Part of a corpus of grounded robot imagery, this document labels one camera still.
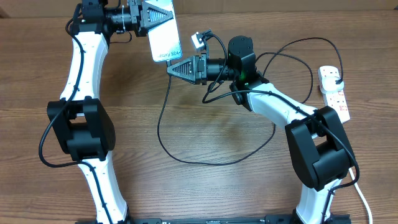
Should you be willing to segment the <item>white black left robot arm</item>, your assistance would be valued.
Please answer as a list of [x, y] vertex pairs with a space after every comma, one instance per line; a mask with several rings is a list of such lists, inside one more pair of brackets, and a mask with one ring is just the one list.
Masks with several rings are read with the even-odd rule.
[[77, 165], [90, 188], [96, 208], [95, 223], [132, 223], [129, 207], [113, 167], [114, 124], [100, 102], [101, 72], [114, 33], [145, 37], [175, 19], [172, 1], [128, 1], [108, 7], [107, 1], [76, 5], [65, 30], [73, 41], [67, 84], [58, 101], [47, 105], [50, 123], [60, 147]]

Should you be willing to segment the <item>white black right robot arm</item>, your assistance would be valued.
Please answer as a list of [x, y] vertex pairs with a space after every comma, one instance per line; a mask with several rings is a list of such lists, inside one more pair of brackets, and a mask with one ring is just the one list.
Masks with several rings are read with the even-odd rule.
[[314, 108], [286, 96], [256, 67], [252, 39], [233, 37], [224, 57], [212, 59], [207, 47], [212, 34], [194, 34], [198, 55], [170, 64], [167, 73], [194, 85], [229, 82], [236, 104], [261, 114], [285, 130], [292, 166], [302, 182], [298, 205], [290, 214], [266, 215], [263, 223], [350, 223], [349, 215], [335, 215], [330, 207], [343, 179], [357, 168], [351, 144], [338, 113], [330, 106]]

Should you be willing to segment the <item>Samsung Galaxy smartphone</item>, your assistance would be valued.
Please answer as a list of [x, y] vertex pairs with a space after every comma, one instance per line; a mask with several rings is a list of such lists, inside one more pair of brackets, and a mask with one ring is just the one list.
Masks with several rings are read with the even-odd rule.
[[171, 11], [173, 18], [152, 28], [148, 32], [152, 58], [155, 62], [176, 60], [182, 58], [182, 48], [175, 18], [174, 4], [172, 0], [147, 1], [166, 11]]

